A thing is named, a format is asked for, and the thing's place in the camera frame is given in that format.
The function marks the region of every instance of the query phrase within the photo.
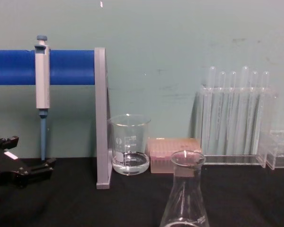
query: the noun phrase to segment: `black table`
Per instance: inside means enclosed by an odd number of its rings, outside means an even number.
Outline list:
[[[113,172],[96,190],[95,158],[57,160],[50,181],[0,187],[0,227],[158,227],[172,175]],[[211,227],[284,227],[284,169],[203,166],[201,189]]]

